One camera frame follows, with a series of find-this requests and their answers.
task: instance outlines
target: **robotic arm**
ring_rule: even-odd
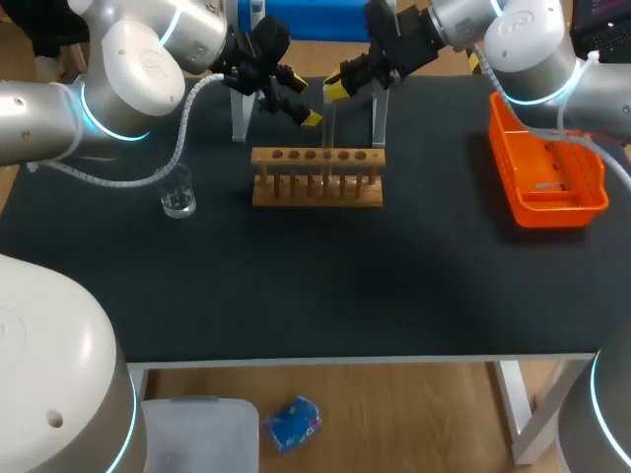
[[[264,108],[298,124],[318,115],[281,99],[272,85],[301,92],[307,84],[278,62],[289,30],[266,17],[251,34],[228,27],[223,13],[193,0],[70,0],[88,23],[90,71],[70,87],[0,83],[0,166],[60,160],[71,154],[111,156],[113,145],[141,141],[181,102],[181,70],[210,69]]]
[[[565,127],[631,141],[631,65],[595,64],[582,71],[558,0],[432,0],[394,14],[385,0],[364,10],[371,46],[325,82],[330,100],[354,96],[377,79],[384,88],[438,58],[484,39],[488,61],[519,119],[556,129],[564,92],[572,90]]]

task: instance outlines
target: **glass of water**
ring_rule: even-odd
[[[188,217],[197,208],[190,169],[177,165],[158,182],[160,200],[167,214],[172,219]]]

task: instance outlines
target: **wooden test tube rack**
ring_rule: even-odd
[[[384,205],[379,172],[386,166],[385,150],[252,148],[252,164],[258,169],[252,194],[254,206]]]

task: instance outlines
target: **orange plastic basket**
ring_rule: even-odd
[[[498,93],[491,96],[489,138],[522,227],[584,227],[609,205],[600,158],[580,145],[528,133]]]

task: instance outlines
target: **black tabletop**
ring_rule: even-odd
[[[305,101],[321,109],[313,84]],[[392,92],[383,209],[265,209],[251,206],[251,146],[319,134],[256,113],[233,144],[229,94],[213,85],[183,158],[192,217],[167,218],[154,188],[23,169],[0,252],[86,287],[130,362],[595,351],[631,304],[631,198],[609,172],[610,207],[586,229],[519,229],[486,135],[489,93],[480,77]],[[171,155],[177,122],[121,163],[78,166],[144,176]],[[370,123],[368,98],[341,106],[336,145],[368,146]]]

